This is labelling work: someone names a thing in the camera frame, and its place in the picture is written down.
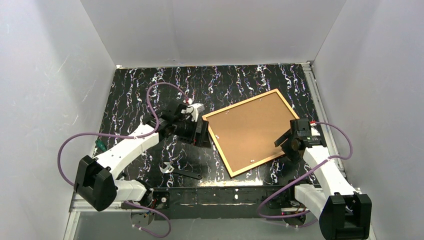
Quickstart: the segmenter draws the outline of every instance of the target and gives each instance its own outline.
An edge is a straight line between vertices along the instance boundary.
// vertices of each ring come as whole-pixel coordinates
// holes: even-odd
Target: black marble tabletop
[[[100,132],[128,135],[135,130],[149,114],[147,89],[158,82],[175,84],[195,103],[203,103],[203,114],[279,89],[300,118],[318,120],[304,72],[298,64],[132,68],[116,70]],[[165,108],[170,100],[183,99],[181,93],[166,85],[157,86],[151,94],[155,110]],[[100,139],[108,148],[120,141]],[[159,169],[162,162],[201,173],[202,179],[162,174]],[[281,157],[231,178],[213,144],[210,149],[198,148],[170,137],[137,157],[124,172],[126,179],[141,178],[152,187],[171,188],[285,185],[307,170],[309,166],[304,162],[293,164]]]

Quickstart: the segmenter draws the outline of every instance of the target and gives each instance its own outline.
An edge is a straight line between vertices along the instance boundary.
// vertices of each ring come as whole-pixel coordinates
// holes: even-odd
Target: wrench jaw
[[[159,166],[160,171],[161,171],[163,174],[170,174],[170,173],[172,173],[172,172],[174,171],[174,167],[173,167],[173,166],[171,166],[171,163],[170,163],[170,162],[164,162],[163,164],[165,164],[165,165],[166,165],[166,167],[165,167],[165,168],[162,168],[161,166]]]

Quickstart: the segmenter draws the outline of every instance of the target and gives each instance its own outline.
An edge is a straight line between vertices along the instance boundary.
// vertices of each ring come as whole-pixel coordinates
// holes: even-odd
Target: black wrench handle
[[[192,179],[202,179],[202,175],[200,173],[197,172],[192,172],[192,171],[186,171],[186,170],[180,170],[177,168],[174,168],[174,170],[172,171],[173,174],[179,174],[179,175],[183,175]]]

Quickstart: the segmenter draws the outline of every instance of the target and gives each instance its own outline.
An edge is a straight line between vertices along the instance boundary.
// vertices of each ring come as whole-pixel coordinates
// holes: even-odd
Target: white wall
[[[352,139],[347,177],[371,197],[381,240],[424,239],[423,13],[420,0],[348,0],[313,64],[329,120]]]
[[[81,0],[124,67],[315,59],[344,0]]]
[[[0,239],[59,240],[73,189],[58,148],[98,132],[115,67],[78,0],[1,0],[0,19]],[[65,149],[70,179],[94,140]]]

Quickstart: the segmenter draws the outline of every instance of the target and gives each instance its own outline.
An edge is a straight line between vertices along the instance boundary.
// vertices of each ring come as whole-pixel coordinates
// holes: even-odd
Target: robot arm
[[[290,160],[301,159],[314,168],[329,159],[324,138],[307,119],[290,121],[290,130],[275,146],[280,146]],[[367,194],[359,194],[343,177],[332,159],[314,172],[320,188],[312,184],[294,187],[294,198],[304,204],[319,220],[327,240],[367,239],[370,234],[372,203]]]
[[[171,102],[159,115],[156,132],[142,138],[124,139],[114,147],[94,158],[83,157],[78,165],[74,190],[97,211],[102,211],[113,202],[141,201],[151,191],[141,180],[119,180],[122,171],[135,158],[163,139],[177,135],[181,142],[198,147],[210,147],[207,135],[209,123],[203,121],[201,103],[191,105]],[[156,121],[146,117],[130,136],[152,132]]]

